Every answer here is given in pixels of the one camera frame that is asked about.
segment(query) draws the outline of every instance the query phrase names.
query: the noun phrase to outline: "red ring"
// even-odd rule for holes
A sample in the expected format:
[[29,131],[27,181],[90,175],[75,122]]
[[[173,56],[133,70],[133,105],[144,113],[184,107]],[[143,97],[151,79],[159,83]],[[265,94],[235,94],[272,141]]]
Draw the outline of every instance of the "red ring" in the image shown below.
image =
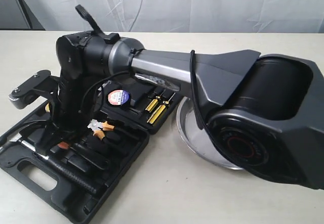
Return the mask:
[[[250,155],[248,155],[248,156],[245,156],[245,155],[242,155],[241,153],[236,152],[236,151],[231,147],[231,145],[230,145],[230,141],[231,141],[231,140],[239,140],[239,141],[245,143],[246,145],[248,145],[248,146],[250,147],[252,153],[251,153]],[[227,146],[228,146],[228,148],[229,148],[232,152],[234,152],[236,155],[238,155],[238,156],[240,156],[240,157],[243,157],[243,158],[251,158],[251,157],[254,156],[254,153],[255,153],[255,152],[254,152],[254,148],[252,147],[252,145],[251,145],[250,143],[248,143],[247,141],[243,140],[243,139],[240,138],[240,137],[230,137],[230,138],[227,140]]]

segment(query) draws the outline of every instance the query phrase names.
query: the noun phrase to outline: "metal bowl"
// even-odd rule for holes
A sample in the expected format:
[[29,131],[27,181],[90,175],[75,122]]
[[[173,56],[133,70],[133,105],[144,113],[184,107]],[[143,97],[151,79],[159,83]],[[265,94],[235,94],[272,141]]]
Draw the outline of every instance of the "metal bowl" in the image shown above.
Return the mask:
[[213,146],[207,133],[198,128],[192,101],[189,98],[184,98],[179,104],[177,127],[183,141],[195,154],[204,160],[217,166],[242,170],[242,168],[226,160]]

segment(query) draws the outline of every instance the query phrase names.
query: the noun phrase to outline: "black tool case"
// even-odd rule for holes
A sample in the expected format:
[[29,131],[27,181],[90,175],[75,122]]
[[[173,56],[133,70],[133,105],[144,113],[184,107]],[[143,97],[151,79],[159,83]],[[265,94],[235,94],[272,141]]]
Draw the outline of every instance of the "black tool case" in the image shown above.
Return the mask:
[[[20,144],[18,138],[14,137],[11,138],[11,141],[16,142],[16,144],[13,144],[0,154],[0,167],[54,209],[65,215],[72,223],[89,223],[122,176],[124,176],[131,164],[146,147],[149,142],[149,135],[156,133],[160,129],[182,99],[180,95],[175,94],[165,113],[151,125],[147,123],[150,114],[145,112],[145,105],[154,99],[156,93],[159,93],[161,89],[153,86],[150,86],[151,88],[149,89],[146,85],[135,84],[121,86],[115,82],[109,82],[104,87],[103,105],[101,105],[101,95],[98,97],[96,107],[100,110],[98,110],[95,119],[98,121],[107,120],[107,122],[122,130],[122,132],[106,132],[109,144],[115,144],[118,151],[111,149],[110,145],[108,147],[106,143],[100,142],[98,138],[93,136],[92,130],[89,129],[89,132],[85,132],[84,137],[78,143],[78,148],[62,149],[59,146],[55,146],[51,149],[51,158],[54,160],[54,164],[59,166],[58,171],[48,165],[46,160],[40,159],[30,149]],[[141,88],[143,88],[145,94],[143,97],[139,93]],[[137,105],[134,108],[113,107],[107,101],[107,94],[115,89],[129,90],[130,94],[136,94],[137,98],[142,99],[136,103]],[[168,91],[165,91],[165,93],[166,97],[162,97],[162,100],[169,99],[172,94],[172,92]],[[17,125],[31,120],[48,119],[50,116],[45,111],[46,104],[47,102],[40,105],[18,122]],[[123,132],[131,134],[134,138],[124,135]],[[31,143],[33,139],[37,138],[36,130],[22,129],[17,133],[19,133],[19,137],[27,139]],[[106,167],[100,165],[102,168],[99,169],[91,161],[85,159],[82,154],[79,155],[77,150],[80,147],[87,148],[91,153],[95,153],[94,157],[98,156],[98,154],[101,155],[101,157],[92,159],[92,161],[99,161],[98,159],[105,158],[107,160]],[[34,165],[55,179],[57,181],[56,187],[46,191],[23,174],[23,170],[30,165]],[[62,174],[62,172],[68,170],[78,176],[85,176],[86,179],[95,183],[96,186],[100,186],[101,189],[95,194],[84,190],[82,183],[81,185],[76,184],[76,182],[71,181]]]

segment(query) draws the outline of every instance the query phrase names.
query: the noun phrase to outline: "white table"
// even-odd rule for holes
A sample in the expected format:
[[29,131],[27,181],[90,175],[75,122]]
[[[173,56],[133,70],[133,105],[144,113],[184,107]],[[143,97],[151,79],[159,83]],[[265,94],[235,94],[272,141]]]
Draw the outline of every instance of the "white table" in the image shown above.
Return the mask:
[[[59,74],[55,42],[62,34],[66,32],[0,31],[1,133],[38,105],[19,111],[7,99],[10,91],[41,69]],[[263,54],[282,53],[313,60],[324,72],[324,34],[122,35],[137,38],[152,50],[195,49],[197,53],[217,54],[254,49]],[[1,223],[69,223],[3,171],[0,189]],[[324,191],[269,183],[243,171],[216,167],[187,148],[170,117],[150,138],[92,223],[323,222]]]

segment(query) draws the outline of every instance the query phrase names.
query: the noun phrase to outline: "round label sticker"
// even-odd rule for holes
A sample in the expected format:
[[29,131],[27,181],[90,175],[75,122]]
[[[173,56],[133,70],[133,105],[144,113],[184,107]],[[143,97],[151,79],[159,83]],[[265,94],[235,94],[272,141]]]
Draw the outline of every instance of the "round label sticker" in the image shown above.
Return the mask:
[[108,102],[111,105],[123,105],[129,98],[129,93],[124,90],[115,90],[108,94]]

